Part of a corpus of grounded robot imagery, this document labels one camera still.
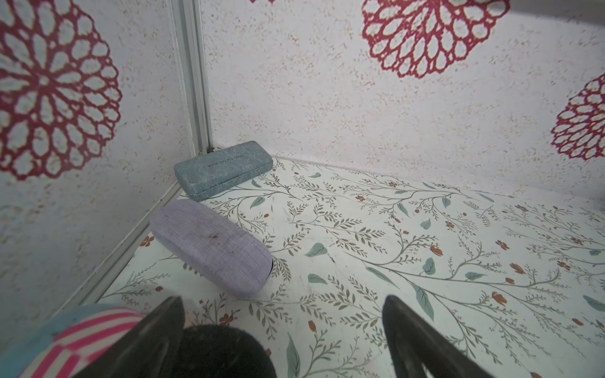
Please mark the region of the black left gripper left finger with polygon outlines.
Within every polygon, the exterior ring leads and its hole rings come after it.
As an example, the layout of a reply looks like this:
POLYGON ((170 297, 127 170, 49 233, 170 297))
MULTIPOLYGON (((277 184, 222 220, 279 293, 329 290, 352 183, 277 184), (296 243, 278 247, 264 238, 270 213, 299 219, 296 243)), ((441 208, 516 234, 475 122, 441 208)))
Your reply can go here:
POLYGON ((77 377, 170 377, 184 333, 184 305, 171 296, 77 377))

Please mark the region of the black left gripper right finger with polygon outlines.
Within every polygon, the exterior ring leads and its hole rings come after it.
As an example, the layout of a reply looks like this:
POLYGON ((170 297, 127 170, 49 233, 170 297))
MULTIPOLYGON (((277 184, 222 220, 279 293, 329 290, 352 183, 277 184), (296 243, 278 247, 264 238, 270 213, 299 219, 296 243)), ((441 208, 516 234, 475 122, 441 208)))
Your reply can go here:
POLYGON ((490 378, 397 296, 386 297, 382 321, 397 377, 490 378))

